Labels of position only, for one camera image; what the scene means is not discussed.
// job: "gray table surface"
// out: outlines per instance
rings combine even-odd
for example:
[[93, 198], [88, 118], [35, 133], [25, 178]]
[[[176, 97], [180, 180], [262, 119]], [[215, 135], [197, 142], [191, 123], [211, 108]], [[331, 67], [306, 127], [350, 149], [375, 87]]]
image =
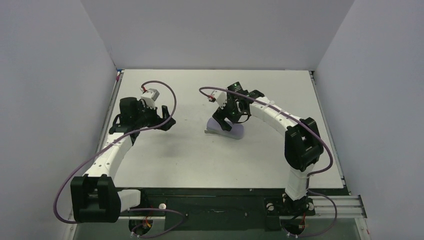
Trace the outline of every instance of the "gray table surface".
[[[239, 81], [244, 89], [257, 89], [282, 109], [301, 118], [316, 120], [322, 139], [330, 143], [308, 71], [288, 70], [139, 70], [124, 72], [112, 119], [119, 113], [119, 99], [139, 98], [140, 85], [149, 80], [169, 84], [177, 96], [176, 125], [167, 132], [142, 132], [120, 165], [117, 187], [151, 188], [284, 188], [289, 165], [284, 158], [284, 136], [257, 118], [244, 123], [245, 137], [234, 140], [204, 134], [218, 105], [198, 92], [203, 86], [226, 88]], [[158, 106], [173, 107], [172, 95], [159, 84]], [[321, 155], [315, 170], [329, 164]], [[311, 177], [311, 188], [342, 188], [333, 167]]]

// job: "purple object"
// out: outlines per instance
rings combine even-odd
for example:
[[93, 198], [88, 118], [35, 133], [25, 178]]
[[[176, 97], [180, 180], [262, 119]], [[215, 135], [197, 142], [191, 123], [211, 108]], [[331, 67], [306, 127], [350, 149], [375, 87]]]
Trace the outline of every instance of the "purple object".
[[232, 122], [226, 121], [228, 124], [231, 125], [230, 131], [224, 131], [221, 129], [220, 124], [213, 119], [212, 117], [209, 118], [206, 124], [206, 130], [204, 133], [206, 134], [218, 134], [222, 135], [224, 137], [232, 138], [232, 139], [242, 139], [245, 136], [245, 127], [241, 124], [234, 124]]

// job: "white wall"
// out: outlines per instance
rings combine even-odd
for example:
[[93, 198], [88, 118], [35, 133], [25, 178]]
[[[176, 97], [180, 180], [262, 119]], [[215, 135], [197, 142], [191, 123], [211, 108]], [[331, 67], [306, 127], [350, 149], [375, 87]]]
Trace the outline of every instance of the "white wall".
[[356, 0], [315, 79], [372, 239], [424, 239], [424, 1]]
[[119, 68], [314, 70], [354, 0], [81, 0]]
[[0, 238], [61, 239], [53, 199], [94, 153], [116, 71], [79, 0], [2, 0], [0, 34]]

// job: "metal frame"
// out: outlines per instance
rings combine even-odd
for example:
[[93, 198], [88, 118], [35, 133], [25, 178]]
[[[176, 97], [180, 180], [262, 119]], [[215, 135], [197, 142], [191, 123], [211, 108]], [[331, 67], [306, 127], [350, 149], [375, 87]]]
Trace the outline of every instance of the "metal frame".
[[[119, 92], [119, 88], [121, 85], [121, 81], [124, 76], [124, 70], [121, 72], [119, 76], [119, 80], [116, 83], [111, 100], [109, 103], [109, 108], [107, 111], [107, 115], [104, 120], [103, 129], [101, 131], [101, 136], [99, 140], [99, 145], [97, 147], [97, 150], [99, 151], [101, 146], [104, 144], [105, 137], [107, 135], [107, 129], [110, 122], [110, 119], [112, 117], [112, 110], [114, 108], [115, 102], [117, 100], [117, 95]], [[368, 233], [368, 228], [365, 222], [365, 218], [367, 217], [361, 196], [352, 196], [350, 195], [350, 192], [348, 191], [346, 184], [344, 182], [344, 175], [342, 172], [342, 169], [340, 167], [339, 158], [337, 156], [335, 145], [328, 127], [327, 120], [325, 118], [325, 115], [322, 110], [321, 102], [318, 97], [317, 89], [315, 86], [315, 80], [313, 77], [313, 73], [310, 71], [310, 78], [313, 85], [313, 88], [315, 90], [315, 95], [318, 100], [319, 107], [321, 109], [321, 113], [324, 119], [325, 126], [327, 128], [328, 137], [330, 139], [330, 144], [334, 152], [335, 161], [340, 173], [340, 177], [343, 180], [344, 188], [335, 188], [335, 189], [312, 189], [314, 192], [322, 193], [327, 196], [330, 196], [334, 200], [337, 206], [337, 212], [338, 212], [338, 218], [349, 218], [349, 219], [355, 219], [360, 238], [362, 240], [369, 240], [370, 235]], [[280, 198], [282, 196], [282, 193], [284, 193], [284, 188], [244, 188], [244, 189], [232, 189], [232, 188], [131, 188], [131, 189], [139, 189], [147, 194], [151, 202], [154, 202], [155, 205], [158, 205], [159, 203], [165, 203], [166, 201], [177, 199], [177, 198], [187, 198], [190, 197], [192, 199], [208, 199], [210, 200], [213, 197], [226, 197], [226, 198], [234, 198], [234, 199], [261, 199], [261, 198]], [[310, 218], [314, 219], [331, 219], [334, 217], [334, 207], [327, 199], [318, 197], [318, 196], [311, 196], [314, 202], [315, 206], [315, 212], [316, 215], [309, 216]], [[123, 212], [121, 216], [119, 217], [120, 220], [142, 220], [145, 219], [146, 216], [143, 214], [137, 214], [134, 213], [125, 213]], [[161, 215], [153, 215], [147, 217], [147, 219], [150, 220], [156, 220], [158, 222], [165, 222], [165, 216]], [[190, 229], [185, 227], [185, 231], [187, 230], [197, 230], [197, 229]], [[65, 232], [65, 238], [67, 240], [73, 239], [73, 236], [76, 231], [75, 225], [68, 226], [66, 232]]]
[[[148, 196], [148, 204], [157, 208], [166, 204], [172, 209], [186, 215], [188, 221], [184, 227], [174, 231], [245, 231], [264, 230], [276, 231], [268, 227], [275, 226], [279, 220], [290, 219], [291, 216], [269, 215], [265, 201], [269, 199], [281, 200], [283, 188], [135, 188]], [[313, 189], [330, 196], [337, 205], [338, 219], [366, 218], [361, 196], [351, 196], [347, 188], [343, 189]], [[315, 215], [308, 215], [308, 219], [334, 218], [334, 206], [327, 199], [320, 196], [311, 196]], [[180, 218], [175, 215], [155, 215], [147, 217], [155, 220], [159, 228], [169, 228]], [[122, 212], [120, 220], [140, 221], [146, 218], [146, 212]]]

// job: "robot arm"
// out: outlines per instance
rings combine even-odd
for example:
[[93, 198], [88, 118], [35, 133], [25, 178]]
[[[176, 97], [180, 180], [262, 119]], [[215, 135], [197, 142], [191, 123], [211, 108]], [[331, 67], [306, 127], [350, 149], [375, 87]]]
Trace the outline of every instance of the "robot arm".
[[[140, 100], [126, 97], [120, 100], [118, 114], [103, 148], [114, 140], [134, 130], [154, 127], [163, 123], [169, 116], [167, 106], [162, 106], [162, 118], [157, 115], [155, 101], [159, 96], [156, 89], [149, 89], [141, 95]], [[160, 130], [169, 130], [176, 121], [171, 118]], [[136, 189], [117, 191], [114, 178], [125, 154], [134, 145], [139, 132], [132, 133], [121, 141], [114, 143], [100, 155], [93, 165], [83, 174], [75, 176], [70, 183], [72, 207], [77, 222], [114, 223], [120, 213], [138, 206], [141, 192]]]
[[316, 122], [312, 118], [301, 119], [291, 115], [280, 107], [274, 105], [263, 93], [258, 90], [248, 92], [243, 90], [239, 82], [230, 85], [228, 90], [254, 98], [260, 103], [248, 100], [235, 94], [214, 90], [210, 100], [217, 102], [219, 107], [212, 115], [221, 128], [225, 131], [232, 129], [225, 119], [232, 123], [239, 123], [241, 116], [259, 118], [270, 125], [273, 129], [285, 136], [284, 156], [290, 165], [288, 184], [285, 193], [290, 203], [304, 202], [307, 197], [308, 174], [312, 172], [319, 156], [324, 152], [323, 146], [297, 122], [280, 114], [284, 112], [308, 126], [314, 133], [319, 135]]

